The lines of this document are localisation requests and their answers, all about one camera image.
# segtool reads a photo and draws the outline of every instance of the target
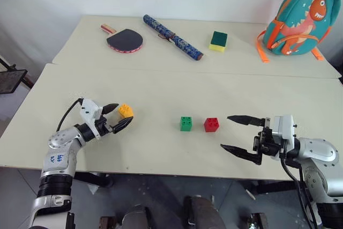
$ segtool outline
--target black cable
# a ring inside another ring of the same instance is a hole
[[[77,104],[77,103],[80,103],[82,105],[82,101],[83,101],[83,98],[79,98],[78,100],[76,100],[71,106],[70,108],[65,112],[65,114],[62,116],[58,126],[57,126],[57,130],[56,131],[59,131],[60,128],[61,128],[61,125],[64,121],[64,119],[66,118],[66,116],[69,114],[69,112],[73,109],[73,107]]]
[[[307,216],[306,208],[305,208],[304,202],[303,202],[302,197],[301,197],[301,189],[300,189],[299,181],[298,181],[297,178],[295,178],[294,175],[292,175],[291,172],[288,170],[284,158],[281,159],[281,165],[282,165],[283,169],[285,170],[286,174],[288,174],[288,176],[289,176],[289,177],[294,181],[294,183],[295,183],[295,188],[296,188],[296,192],[297,192],[297,194],[298,194],[298,198],[299,198],[299,201],[300,201],[300,206],[301,206],[302,212],[304,213],[304,216],[305,216],[305,219],[306,219],[307,224],[309,225],[310,229],[312,229],[312,225],[311,225],[310,219],[309,219],[308,216]]]
[[[308,193],[306,191],[306,187],[305,187],[305,182],[304,182],[304,177],[303,177],[303,174],[302,174],[302,167],[301,166],[299,168],[299,176],[300,176],[300,186],[302,186],[302,190],[305,193],[305,197],[306,197],[306,200],[307,200],[307,203],[308,203],[308,206],[309,206],[309,210],[310,210],[310,213],[311,213],[311,216],[312,216],[312,221],[313,221],[313,223],[316,226],[317,225],[317,220],[316,220],[316,216],[315,216],[315,213],[314,213],[312,205],[311,205],[310,196],[308,195]]]

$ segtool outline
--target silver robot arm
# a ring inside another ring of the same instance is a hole
[[[48,140],[49,150],[44,159],[37,198],[32,207],[30,228],[75,229],[74,214],[69,211],[78,151],[94,138],[100,139],[109,132],[116,134],[133,119],[124,118],[112,127],[107,124],[103,115],[113,111],[118,104],[101,107],[90,99],[79,99],[79,102],[82,104],[80,113],[85,123],[59,130]]]
[[[318,213],[326,228],[343,228],[343,168],[339,162],[338,150],[324,139],[296,138],[293,117],[276,116],[270,128],[270,118],[258,119],[251,116],[229,116],[228,119],[244,124],[262,126],[255,136],[253,150],[222,145],[233,155],[262,163],[262,155],[281,159],[283,166],[301,168],[304,182],[317,204]]]

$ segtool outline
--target lego brick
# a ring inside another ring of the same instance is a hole
[[[219,122],[217,118],[207,118],[204,123],[206,132],[215,132],[219,128]]]
[[[181,116],[180,131],[190,131],[192,129],[192,118],[189,116]]]
[[[227,34],[223,32],[213,32],[211,44],[217,46],[226,46]]]
[[[213,45],[213,44],[210,44],[210,46],[208,48],[210,50],[215,50],[215,51],[219,51],[219,52],[224,52],[225,51],[225,47],[218,46],[218,45]]]
[[[132,108],[127,105],[127,104],[122,104],[118,110],[120,113],[120,116],[122,118],[127,118],[127,117],[132,117],[133,116],[133,111]]]

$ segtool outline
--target backpack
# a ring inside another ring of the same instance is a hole
[[[312,51],[318,60],[324,58],[316,45],[330,32],[339,13],[341,0],[284,0],[275,19],[264,34],[263,44],[276,55],[301,55]],[[260,42],[257,50],[263,62],[270,60]]]

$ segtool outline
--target red lego brick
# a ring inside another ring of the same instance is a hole
[[[217,118],[207,118],[204,123],[206,132],[215,132],[219,128],[219,122]]]

